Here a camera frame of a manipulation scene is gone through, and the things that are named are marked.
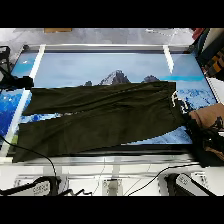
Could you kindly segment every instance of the pants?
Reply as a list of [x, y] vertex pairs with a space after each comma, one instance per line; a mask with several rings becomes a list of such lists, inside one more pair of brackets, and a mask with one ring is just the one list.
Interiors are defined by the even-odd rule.
[[[183, 124], [178, 102], [171, 96], [174, 82], [129, 83], [115, 86], [81, 86], [32, 89], [25, 115], [71, 115], [19, 125], [18, 145], [48, 157], [74, 155], [87, 150], [145, 140]], [[13, 162], [38, 155], [16, 150]]]

